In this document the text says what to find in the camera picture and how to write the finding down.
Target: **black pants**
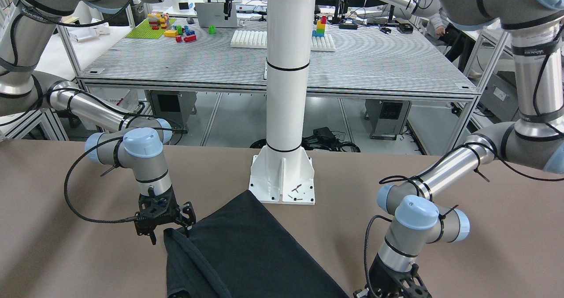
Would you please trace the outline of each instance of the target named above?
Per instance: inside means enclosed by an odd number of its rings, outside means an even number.
[[[445,57],[451,62],[460,57],[458,68],[460,71],[464,71],[475,41],[450,24],[447,26],[446,34],[443,37],[439,37],[439,40],[451,46]]]

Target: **brown table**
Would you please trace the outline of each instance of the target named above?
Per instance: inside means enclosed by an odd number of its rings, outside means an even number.
[[[63,182],[83,143],[7,140],[0,143],[0,296],[165,297],[166,252],[135,234],[132,223],[94,224],[65,205]],[[190,200],[203,218],[248,185],[252,149],[166,147],[179,202]],[[361,288],[366,224],[374,214],[378,180],[412,175],[437,157],[310,152],[316,202],[267,205],[268,210],[347,292]],[[86,215],[116,219],[137,209],[128,169],[81,163],[71,198]],[[434,298],[552,297],[564,291],[564,184],[513,174],[500,163],[483,166],[436,198],[460,204],[471,220],[467,240],[425,246],[419,272]],[[544,175],[540,171],[528,173]],[[369,264],[388,228],[373,226]]]

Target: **person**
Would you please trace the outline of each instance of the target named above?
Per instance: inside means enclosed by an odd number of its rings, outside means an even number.
[[[475,41],[455,28],[447,17],[447,13],[443,8],[439,9],[438,13],[429,17],[429,24],[427,25],[427,34],[435,40],[442,41],[450,46],[449,51],[445,57],[453,62],[458,57],[460,71],[464,71],[468,60],[470,59],[471,51],[474,47]]]

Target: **pole base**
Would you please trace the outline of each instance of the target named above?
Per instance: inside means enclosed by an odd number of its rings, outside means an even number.
[[[312,159],[302,147],[280,153],[264,146],[252,158],[249,190],[262,203],[314,205]]]

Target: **white pole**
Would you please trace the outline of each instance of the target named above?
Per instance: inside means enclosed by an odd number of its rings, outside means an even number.
[[[249,189],[264,202],[314,204],[314,169],[301,147],[315,0],[268,0],[265,146]]]

